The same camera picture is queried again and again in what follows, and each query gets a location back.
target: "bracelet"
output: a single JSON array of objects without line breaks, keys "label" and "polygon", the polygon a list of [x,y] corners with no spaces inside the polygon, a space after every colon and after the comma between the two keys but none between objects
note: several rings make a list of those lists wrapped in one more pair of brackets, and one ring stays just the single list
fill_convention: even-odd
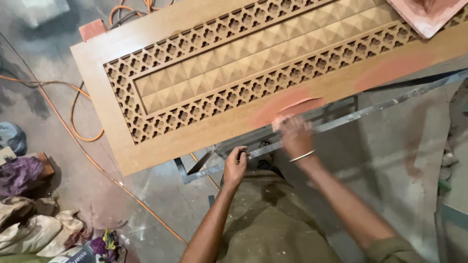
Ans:
[{"label": "bracelet", "polygon": [[297,161],[297,160],[299,160],[299,159],[301,159],[301,158],[304,158],[304,157],[306,157],[306,156],[308,156],[308,155],[311,155],[311,154],[313,154],[314,152],[315,152],[315,149],[314,149],[314,150],[312,150],[312,151],[310,151],[310,152],[308,152],[308,153],[306,153],[306,154],[305,154],[305,155],[303,155],[303,156],[296,157],[296,158],[294,158],[294,159],[290,160],[289,162]]}]

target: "hand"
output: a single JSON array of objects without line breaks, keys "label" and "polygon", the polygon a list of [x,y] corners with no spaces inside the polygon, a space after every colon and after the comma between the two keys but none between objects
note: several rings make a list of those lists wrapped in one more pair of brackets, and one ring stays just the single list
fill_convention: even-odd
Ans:
[{"label": "hand", "polygon": [[[245,169],[247,168],[247,162],[250,153],[245,152],[247,146],[237,146],[229,154],[226,161],[224,162],[224,186],[230,189],[237,189],[244,179]],[[239,153],[241,153],[240,160],[237,160]]]},{"label": "hand", "polygon": [[280,127],[283,148],[291,159],[303,156],[313,150],[312,123],[302,117],[291,117]]}]

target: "concrete floor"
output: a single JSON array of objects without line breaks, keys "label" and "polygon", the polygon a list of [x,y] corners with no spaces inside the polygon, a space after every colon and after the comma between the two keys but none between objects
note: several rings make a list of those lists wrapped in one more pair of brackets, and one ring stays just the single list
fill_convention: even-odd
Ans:
[{"label": "concrete floor", "polygon": [[[158,1],[157,6],[167,2]],[[69,50],[81,41],[78,27],[98,18],[108,21],[109,11],[119,0],[68,0],[68,3],[69,14],[35,30],[27,28],[14,10],[3,8],[0,31],[38,79],[65,80],[79,85],[80,74]],[[143,9],[142,1],[125,3]],[[9,73],[29,79],[25,66],[3,40],[0,40],[0,56]],[[456,85],[440,88],[316,138],[317,152],[325,166],[389,220],[431,262],[436,262],[438,257],[432,216],[435,190],[449,129],[448,105],[456,88]],[[62,85],[48,85],[45,90],[68,119],[75,91]],[[359,106],[366,107],[400,92],[362,95]],[[51,157],[56,174],[48,182],[46,192],[59,193],[61,209],[80,209],[80,218],[95,228],[117,227],[127,220],[121,237],[130,250],[129,262],[178,261],[185,245],[83,156],[36,90],[0,80],[0,120],[24,129],[28,153],[46,152]],[[95,136],[101,128],[92,103],[84,97],[76,105],[75,126],[87,138]],[[174,162],[170,161],[123,178],[105,134],[97,142],[83,143],[83,146],[97,163],[123,182],[175,232],[190,240],[209,208],[207,196],[217,193],[206,177],[183,185]],[[195,155],[200,158],[204,152],[200,150]],[[305,185],[304,175],[289,165],[281,152],[276,161],[343,261],[362,262],[362,253],[328,204]],[[183,156],[183,162],[186,167],[195,163],[189,155]],[[213,178],[219,183],[220,174]]]}]

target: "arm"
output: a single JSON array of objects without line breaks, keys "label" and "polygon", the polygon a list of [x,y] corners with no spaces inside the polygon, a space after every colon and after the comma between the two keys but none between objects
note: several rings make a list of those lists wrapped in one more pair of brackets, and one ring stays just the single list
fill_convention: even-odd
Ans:
[{"label": "arm", "polygon": [[[282,126],[283,146],[291,158],[313,149],[312,125],[303,119],[290,118]],[[369,208],[354,192],[333,177],[314,154],[295,163],[315,183],[317,190],[330,203],[346,229],[361,248],[374,241],[397,236],[393,228]]]},{"label": "arm", "polygon": [[224,186],[219,192],[213,206],[203,218],[200,226],[183,252],[179,263],[213,263],[218,255],[219,241],[223,235],[227,212],[234,194],[242,182],[247,167],[249,153],[247,146],[239,146],[227,157],[224,164]]}]

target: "olive green shirt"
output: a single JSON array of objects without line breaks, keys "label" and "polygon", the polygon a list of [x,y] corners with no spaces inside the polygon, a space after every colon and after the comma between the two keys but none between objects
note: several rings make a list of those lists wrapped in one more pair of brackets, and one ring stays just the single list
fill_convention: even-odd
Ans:
[{"label": "olive green shirt", "polygon": [[[423,262],[401,237],[376,241],[370,262]],[[227,216],[219,263],[341,262],[294,188],[265,170],[248,172]]]}]

